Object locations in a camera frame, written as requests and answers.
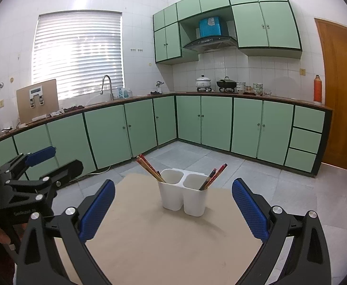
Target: window blind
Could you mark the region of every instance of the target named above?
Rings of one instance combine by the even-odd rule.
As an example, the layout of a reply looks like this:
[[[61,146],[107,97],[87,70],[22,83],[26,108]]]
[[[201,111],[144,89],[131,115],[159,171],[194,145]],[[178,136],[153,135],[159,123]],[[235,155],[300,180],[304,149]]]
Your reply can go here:
[[[124,87],[122,15],[73,11],[40,15],[32,51],[32,84],[56,79],[59,100],[101,90],[109,75]],[[110,87],[105,79],[104,90]]]

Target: beige table surface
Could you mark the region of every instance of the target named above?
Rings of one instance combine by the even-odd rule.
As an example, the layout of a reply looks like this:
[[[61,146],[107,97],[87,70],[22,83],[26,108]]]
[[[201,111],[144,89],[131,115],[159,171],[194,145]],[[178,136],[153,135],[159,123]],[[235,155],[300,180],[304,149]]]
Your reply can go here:
[[[211,188],[205,213],[163,208],[153,177],[130,174],[86,245],[113,285],[234,285],[258,252],[231,191]],[[81,284],[61,239],[70,279]]]

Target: blue box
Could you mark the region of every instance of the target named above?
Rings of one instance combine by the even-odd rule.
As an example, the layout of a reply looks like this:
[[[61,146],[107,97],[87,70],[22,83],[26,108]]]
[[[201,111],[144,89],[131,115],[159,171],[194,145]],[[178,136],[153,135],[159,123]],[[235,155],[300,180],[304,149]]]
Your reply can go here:
[[[212,36],[212,35],[226,35],[227,31],[226,22],[220,17],[210,17],[199,21],[200,37]]]

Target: orange thermos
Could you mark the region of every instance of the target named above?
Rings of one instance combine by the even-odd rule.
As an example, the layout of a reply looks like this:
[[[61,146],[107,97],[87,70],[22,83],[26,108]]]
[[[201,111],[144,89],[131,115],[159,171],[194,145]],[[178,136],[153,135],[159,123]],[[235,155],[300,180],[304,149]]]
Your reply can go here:
[[[321,103],[322,81],[319,75],[316,75],[315,80],[313,81],[313,85],[314,85],[313,101]]]

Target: tile floor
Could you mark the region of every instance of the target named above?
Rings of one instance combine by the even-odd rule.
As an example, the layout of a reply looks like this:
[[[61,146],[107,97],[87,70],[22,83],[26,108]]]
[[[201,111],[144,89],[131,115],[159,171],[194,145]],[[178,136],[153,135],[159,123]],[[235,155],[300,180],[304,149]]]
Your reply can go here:
[[[347,170],[322,164],[317,178],[293,174],[230,155],[176,141],[146,155],[157,169],[180,168],[208,174],[225,162],[228,167],[211,187],[231,188],[241,177],[255,193],[271,205],[280,205],[288,213],[304,215],[315,210],[323,225],[328,243],[332,284],[338,284],[347,273]],[[136,162],[89,177],[58,192],[53,210],[60,214],[66,207],[78,206],[84,197],[96,193],[105,179],[120,182],[131,172],[148,174]],[[285,262],[292,238],[287,238],[267,284],[275,281]]]

